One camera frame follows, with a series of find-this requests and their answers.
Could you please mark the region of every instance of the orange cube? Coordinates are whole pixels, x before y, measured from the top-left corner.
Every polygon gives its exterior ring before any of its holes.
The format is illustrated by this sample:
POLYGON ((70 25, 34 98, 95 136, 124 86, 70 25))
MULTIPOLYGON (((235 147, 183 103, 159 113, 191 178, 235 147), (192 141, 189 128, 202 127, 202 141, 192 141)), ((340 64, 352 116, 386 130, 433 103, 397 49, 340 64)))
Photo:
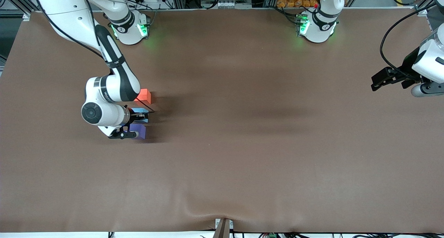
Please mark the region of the orange cube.
POLYGON ((148 89, 140 89, 140 93, 134 102, 139 106, 143 106, 143 104, 151 104, 151 92, 148 89))

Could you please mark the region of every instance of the purple cube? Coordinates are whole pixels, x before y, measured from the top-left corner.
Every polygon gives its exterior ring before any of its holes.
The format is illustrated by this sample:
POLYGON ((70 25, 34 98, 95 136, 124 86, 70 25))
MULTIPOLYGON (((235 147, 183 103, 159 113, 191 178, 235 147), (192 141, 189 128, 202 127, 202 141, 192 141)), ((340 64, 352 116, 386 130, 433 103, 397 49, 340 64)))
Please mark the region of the purple cube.
POLYGON ((130 131, 137 131, 139 133, 139 135, 133 139, 145 139, 146 127, 143 124, 130 124, 130 131))

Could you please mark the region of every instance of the green led light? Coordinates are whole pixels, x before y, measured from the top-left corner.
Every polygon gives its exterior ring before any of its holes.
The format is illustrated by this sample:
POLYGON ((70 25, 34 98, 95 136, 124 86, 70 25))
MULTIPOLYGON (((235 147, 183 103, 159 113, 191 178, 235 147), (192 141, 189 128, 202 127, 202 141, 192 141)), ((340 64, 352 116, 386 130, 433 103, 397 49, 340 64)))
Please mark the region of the green led light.
POLYGON ((145 36, 148 34, 148 33, 147 33, 147 30, 146 30, 146 26, 137 24, 137 28, 139 29, 140 34, 141 34, 143 37, 145 37, 145 36))
POLYGON ((334 23, 334 25, 332 26, 332 31, 330 32, 330 35, 332 35, 334 33, 334 27, 336 26, 336 23, 334 23))
POLYGON ((111 25, 111 28, 112 28, 112 31, 114 32, 114 36, 117 37, 117 33, 116 33, 116 30, 114 29, 114 26, 111 25))
POLYGON ((301 26, 301 30, 300 33, 301 34, 306 34, 307 33, 307 29, 310 26, 310 21, 309 20, 305 20, 301 26))
POLYGON ((296 15, 296 18, 308 19, 308 16, 307 15, 296 15))

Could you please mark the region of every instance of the brown table surface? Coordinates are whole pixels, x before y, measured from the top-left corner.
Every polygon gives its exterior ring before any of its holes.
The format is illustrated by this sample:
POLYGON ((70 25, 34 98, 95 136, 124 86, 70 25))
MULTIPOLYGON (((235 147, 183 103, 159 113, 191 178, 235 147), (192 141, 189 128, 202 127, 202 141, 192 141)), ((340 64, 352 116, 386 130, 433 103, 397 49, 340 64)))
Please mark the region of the brown table surface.
MULTIPOLYGON (((159 12, 122 52, 153 91, 146 141, 83 121, 108 69, 41 14, 0 79, 0 231, 443 232, 444 101, 377 92, 409 9, 344 10, 323 44, 274 10, 159 12)), ((101 23, 106 20, 97 14, 101 23)), ((394 64, 430 34, 411 17, 394 64)))

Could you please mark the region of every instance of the robotic arm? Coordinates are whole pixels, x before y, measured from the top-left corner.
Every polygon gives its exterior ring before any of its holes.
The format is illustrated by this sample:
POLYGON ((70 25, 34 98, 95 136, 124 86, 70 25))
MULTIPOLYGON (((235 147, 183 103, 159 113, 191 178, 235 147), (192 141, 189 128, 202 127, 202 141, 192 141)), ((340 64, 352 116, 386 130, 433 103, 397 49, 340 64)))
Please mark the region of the robotic arm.
POLYGON ((137 10, 130 10, 124 0, 89 1, 103 10, 120 42, 133 45, 148 38, 149 17, 137 10))
POLYGON ((68 40, 71 37, 97 49, 110 69, 109 75, 87 81, 81 110, 83 119, 98 126, 109 138, 137 137, 137 132, 125 132, 123 127, 134 120, 147 118, 147 113, 135 113, 115 103, 135 100, 140 93, 140 84, 108 30, 92 18, 85 0, 38 1, 60 36, 68 40))
POLYGON ((308 21, 301 28, 300 34, 314 43, 322 43, 333 34, 336 19, 345 5, 345 0, 320 0, 319 7, 305 11, 308 21))
MULTIPOLYGON (((444 14, 444 0, 434 0, 444 14)), ((444 95, 444 23, 412 51, 399 67, 385 67, 372 77, 372 90, 401 82, 404 89, 415 85, 414 97, 444 95)))

